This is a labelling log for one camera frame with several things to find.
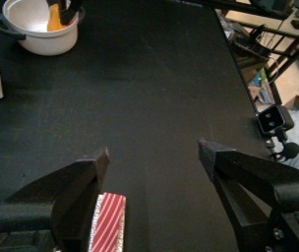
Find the red striped object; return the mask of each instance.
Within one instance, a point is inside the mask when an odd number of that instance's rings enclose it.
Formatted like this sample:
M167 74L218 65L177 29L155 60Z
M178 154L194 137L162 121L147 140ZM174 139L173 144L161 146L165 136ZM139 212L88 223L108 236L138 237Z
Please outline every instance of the red striped object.
M123 223L120 222L124 214L124 202L124 196L106 193L102 204L99 205L98 203L98 219L94 220L90 252L118 251L118 234L123 231L120 230L120 228L123 227Z

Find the white container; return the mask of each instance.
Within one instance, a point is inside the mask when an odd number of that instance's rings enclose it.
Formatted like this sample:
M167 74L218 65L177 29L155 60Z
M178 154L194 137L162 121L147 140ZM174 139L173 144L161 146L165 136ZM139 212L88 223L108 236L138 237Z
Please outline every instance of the white container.
M8 0L0 21L13 31L0 26L0 32L19 40L23 47L39 55L52 56L67 52L78 41L79 15L60 31L48 31L50 10L46 0Z

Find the wire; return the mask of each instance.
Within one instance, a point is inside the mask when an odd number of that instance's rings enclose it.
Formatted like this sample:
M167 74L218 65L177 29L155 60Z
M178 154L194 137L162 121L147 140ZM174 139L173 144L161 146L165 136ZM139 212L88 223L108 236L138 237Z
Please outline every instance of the wire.
M273 58L273 57L269 57L270 59L273 59L273 61L274 61L274 63L276 63L276 74L274 74L274 77L273 77L273 79L272 79L272 81L270 80L268 80L268 84L272 84L274 81L276 81L276 79L278 78L278 74L280 74L280 63L278 63L278 61L277 61L277 59L276 58Z
M281 22L281 24L280 24L280 26L278 26L278 28L277 28L278 30L281 29L282 24L284 24L284 21ZM270 41L269 41L269 44L266 45L268 48L269 48L270 44L273 43L274 37L276 37L276 33L273 34L273 37L272 37L272 39L270 39Z

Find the red and white striped cloth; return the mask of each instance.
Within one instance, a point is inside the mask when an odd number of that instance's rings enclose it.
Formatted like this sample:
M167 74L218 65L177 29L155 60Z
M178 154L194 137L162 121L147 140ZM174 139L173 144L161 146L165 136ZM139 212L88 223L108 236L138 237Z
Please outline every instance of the red and white striped cloth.
M122 195L106 193L95 209L90 252L119 252L123 244L124 204Z

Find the black mat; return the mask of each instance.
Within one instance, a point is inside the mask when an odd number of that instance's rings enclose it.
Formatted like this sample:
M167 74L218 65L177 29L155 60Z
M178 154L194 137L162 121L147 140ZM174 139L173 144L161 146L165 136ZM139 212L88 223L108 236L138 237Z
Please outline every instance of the black mat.
M197 139L257 156L266 149L215 14L159 0L87 1L86 9L60 56L0 35L0 202L108 147L126 251L237 251Z

